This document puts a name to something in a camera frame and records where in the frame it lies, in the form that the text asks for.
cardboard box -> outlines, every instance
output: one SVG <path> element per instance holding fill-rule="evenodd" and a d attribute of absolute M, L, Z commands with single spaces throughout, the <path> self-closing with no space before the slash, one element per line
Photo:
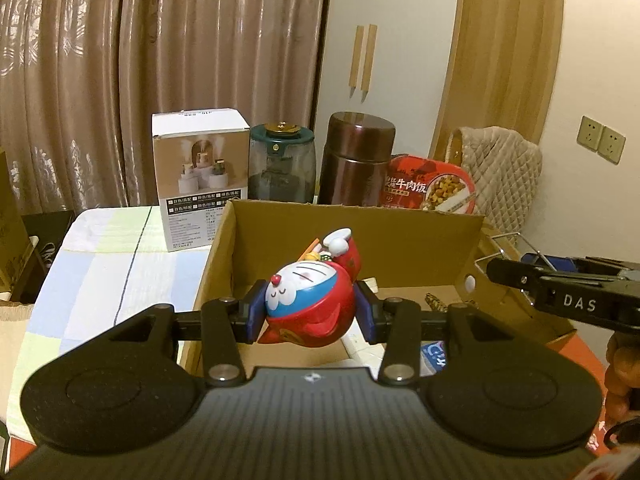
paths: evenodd
<path fill-rule="evenodd" d="M 237 110 L 152 118 L 156 183 L 169 251 L 209 245 L 231 198 L 246 198 L 249 125 Z"/>
<path fill-rule="evenodd" d="M 380 298 L 418 300 L 425 292 L 446 303 L 477 306 L 542 344 L 560 348 L 575 332 L 567 320 L 538 312 L 519 291 L 491 283 L 475 260 L 499 250 L 481 216 L 407 209 L 228 202 L 204 270 L 195 308 L 221 296 L 242 298 L 255 280 L 295 261 L 316 238 L 350 227 L 362 257 L 359 278 L 375 277 Z M 504 250 L 518 256 L 508 243 Z M 475 280 L 470 290 L 468 276 Z M 247 373 L 256 365 L 309 367 L 347 358 L 341 342 L 321 349 L 291 343 L 240 345 Z M 190 343 L 182 365 L 198 373 L 200 344 Z"/>
<path fill-rule="evenodd" d="M 0 148 L 0 292 L 11 292 L 33 246 L 12 191 L 5 151 Z"/>

green jar lid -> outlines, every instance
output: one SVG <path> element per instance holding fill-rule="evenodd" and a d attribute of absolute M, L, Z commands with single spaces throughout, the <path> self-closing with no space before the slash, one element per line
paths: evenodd
<path fill-rule="evenodd" d="M 292 123 L 258 124 L 251 128 L 251 138 L 265 144 L 278 146 L 275 151 L 284 150 L 290 144 L 308 144 L 313 142 L 314 133 L 309 128 Z"/>

wooden door frame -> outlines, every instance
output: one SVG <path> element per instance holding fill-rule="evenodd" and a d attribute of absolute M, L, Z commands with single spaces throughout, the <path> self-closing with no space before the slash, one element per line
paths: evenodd
<path fill-rule="evenodd" d="M 458 0 L 430 157 L 460 126 L 502 126 L 538 143 L 556 78 L 564 0 Z"/>
<path fill-rule="evenodd" d="M 322 75 L 322 58 L 324 57 L 324 44 L 326 43 L 326 27 L 329 22 L 329 3 L 331 0 L 322 0 L 320 12 L 320 27 L 318 33 L 318 54 L 316 55 L 316 73 L 314 75 L 314 92 L 311 97 L 311 109 L 309 111 L 308 127 L 316 130 L 316 115 L 318 114 L 318 97 L 320 95 L 320 77 Z"/>

white product box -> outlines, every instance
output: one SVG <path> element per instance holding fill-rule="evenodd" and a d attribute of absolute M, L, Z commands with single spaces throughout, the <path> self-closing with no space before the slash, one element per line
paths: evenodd
<path fill-rule="evenodd" d="M 209 245 L 226 201 L 247 197 L 249 125 L 231 108 L 155 114 L 151 125 L 167 250 Z"/>

metal screw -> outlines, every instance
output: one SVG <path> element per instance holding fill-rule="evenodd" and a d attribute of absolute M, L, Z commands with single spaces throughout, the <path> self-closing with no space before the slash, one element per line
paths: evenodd
<path fill-rule="evenodd" d="M 232 381 L 240 375 L 240 369 L 235 365 L 221 364 L 209 368 L 209 377 L 215 381 Z"/>
<path fill-rule="evenodd" d="M 408 381 L 415 372 L 409 365 L 395 364 L 385 367 L 385 375 L 392 381 Z"/>

